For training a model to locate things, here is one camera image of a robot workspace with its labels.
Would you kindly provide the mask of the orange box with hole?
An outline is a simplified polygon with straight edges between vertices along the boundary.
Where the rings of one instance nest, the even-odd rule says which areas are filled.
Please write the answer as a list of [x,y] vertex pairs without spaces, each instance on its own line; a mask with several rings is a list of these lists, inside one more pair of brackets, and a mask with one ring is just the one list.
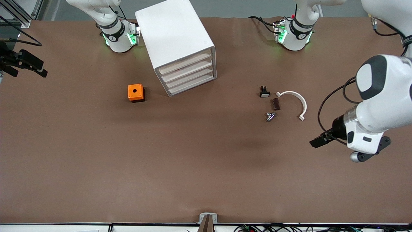
[[128,99],[132,103],[145,101],[145,89],[142,84],[128,85]]

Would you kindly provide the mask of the white curved bracket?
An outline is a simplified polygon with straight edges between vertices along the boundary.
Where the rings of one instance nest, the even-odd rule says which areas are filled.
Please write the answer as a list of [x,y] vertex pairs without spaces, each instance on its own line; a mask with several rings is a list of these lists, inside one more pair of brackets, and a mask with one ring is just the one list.
[[300,102],[302,103],[303,111],[302,111],[302,113],[300,113],[300,115],[298,116],[298,118],[299,118],[301,121],[304,121],[304,120],[305,120],[305,114],[306,114],[307,108],[308,108],[307,102],[306,102],[305,98],[304,98],[301,94],[299,94],[299,93],[297,93],[297,92],[295,92],[295,91],[284,91],[284,92],[277,92],[277,93],[276,93],[276,95],[277,95],[278,97],[281,97],[281,96],[284,96],[284,95],[287,95],[287,94],[296,97],[296,98],[299,99]]

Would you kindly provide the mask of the aluminium frame profile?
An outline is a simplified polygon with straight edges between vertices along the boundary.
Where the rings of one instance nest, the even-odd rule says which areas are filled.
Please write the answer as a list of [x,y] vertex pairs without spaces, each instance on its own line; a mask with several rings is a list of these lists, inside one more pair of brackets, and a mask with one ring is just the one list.
[[29,28],[40,15],[44,0],[0,0],[0,16],[21,28]]

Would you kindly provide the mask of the white table edge rail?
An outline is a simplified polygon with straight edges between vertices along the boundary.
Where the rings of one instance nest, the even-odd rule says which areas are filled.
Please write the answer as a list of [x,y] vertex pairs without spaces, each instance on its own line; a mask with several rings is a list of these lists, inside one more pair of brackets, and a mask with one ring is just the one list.
[[[0,232],[197,232],[200,223],[0,223]],[[215,232],[412,232],[412,223],[216,223]]]

